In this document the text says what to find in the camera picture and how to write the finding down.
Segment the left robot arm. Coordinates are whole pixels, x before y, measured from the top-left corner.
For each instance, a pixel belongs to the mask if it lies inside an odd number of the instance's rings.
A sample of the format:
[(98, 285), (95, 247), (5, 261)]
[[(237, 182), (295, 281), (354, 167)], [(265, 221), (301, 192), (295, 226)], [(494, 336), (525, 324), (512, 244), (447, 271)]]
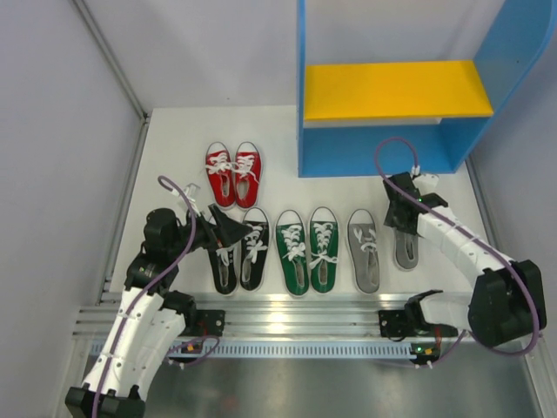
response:
[(192, 296), (171, 290), (181, 259), (198, 249), (220, 250), (238, 243), (249, 226), (215, 205), (208, 221), (191, 212), (182, 223), (169, 208), (146, 217), (144, 241), (126, 273), (116, 318), (97, 361), (65, 406), (74, 417), (141, 417), (153, 378), (174, 342), (189, 345), (197, 334)]

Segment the green sneaker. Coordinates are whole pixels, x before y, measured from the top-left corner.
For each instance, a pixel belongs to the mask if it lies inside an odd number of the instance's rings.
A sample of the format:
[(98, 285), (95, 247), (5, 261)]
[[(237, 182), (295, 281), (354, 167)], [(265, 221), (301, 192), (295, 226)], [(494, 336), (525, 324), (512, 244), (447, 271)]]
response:
[(309, 222), (310, 279), (318, 293), (332, 291), (339, 263), (339, 223), (331, 209), (321, 206)]
[(289, 294), (303, 296), (309, 288), (306, 263), (305, 228), (299, 214), (285, 210), (275, 227), (276, 242), (285, 286)]

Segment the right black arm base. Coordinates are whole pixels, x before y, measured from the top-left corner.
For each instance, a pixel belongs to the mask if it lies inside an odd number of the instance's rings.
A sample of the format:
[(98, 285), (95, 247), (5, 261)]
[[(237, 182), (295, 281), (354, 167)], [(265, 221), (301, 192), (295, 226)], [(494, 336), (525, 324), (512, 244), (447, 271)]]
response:
[(378, 317), (380, 335), (395, 342), (427, 333), (417, 314), (407, 309), (379, 310)]

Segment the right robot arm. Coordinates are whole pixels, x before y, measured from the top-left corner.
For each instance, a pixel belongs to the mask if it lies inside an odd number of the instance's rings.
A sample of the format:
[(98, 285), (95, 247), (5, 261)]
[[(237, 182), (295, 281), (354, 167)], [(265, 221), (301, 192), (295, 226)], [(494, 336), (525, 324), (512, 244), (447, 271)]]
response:
[(405, 304), (408, 339), (426, 345), (440, 325), (465, 330), (490, 349), (525, 336), (535, 344), (547, 325), (538, 266), (494, 249), (464, 226), (439, 194), (421, 193), (414, 181), (408, 172), (383, 180), (389, 200), (386, 226), (436, 247), (472, 291), (456, 295), (433, 289), (411, 297)]

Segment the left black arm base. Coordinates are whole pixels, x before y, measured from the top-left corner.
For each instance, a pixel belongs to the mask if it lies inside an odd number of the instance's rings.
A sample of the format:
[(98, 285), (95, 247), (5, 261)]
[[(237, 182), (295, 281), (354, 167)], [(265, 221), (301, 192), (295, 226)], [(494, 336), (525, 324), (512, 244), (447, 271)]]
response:
[(221, 309), (200, 309), (195, 318), (188, 323), (185, 330), (186, 336), (222, 336), (225, 329), (226, 311)]

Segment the grey sneaker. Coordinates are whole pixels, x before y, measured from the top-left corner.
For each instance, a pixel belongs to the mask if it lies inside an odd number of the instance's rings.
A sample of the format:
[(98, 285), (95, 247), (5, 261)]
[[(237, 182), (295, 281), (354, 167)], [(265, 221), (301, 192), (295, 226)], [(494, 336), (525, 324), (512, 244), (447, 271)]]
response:
[(379, 251), (376, 224), (366, 209), (355, 210), (347, 222), (347, 243), (356, 287), (372, 294), (379, 290)]
[(419, 235), (405, 227), (393, 226), (393, 260), (398, 269), (412, 271), (419, 264)]

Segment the black sneaker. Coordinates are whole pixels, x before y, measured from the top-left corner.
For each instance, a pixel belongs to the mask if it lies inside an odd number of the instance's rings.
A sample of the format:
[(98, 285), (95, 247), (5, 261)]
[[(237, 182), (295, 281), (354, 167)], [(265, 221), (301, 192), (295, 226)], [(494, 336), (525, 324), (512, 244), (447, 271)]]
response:
[(240, 285), (246, 291), (256, 291), (263, 282), (270, 245), (270, 223), (265, 212), (258, 207), (248, 210), (242, 223), (251, 231), (241, 241)]
[(238, 287), (238, 276), (235, 267), (235, 247), (220, 248), (209, 251), (208, 257), (215, 289), (218, 293), (228, 296)]

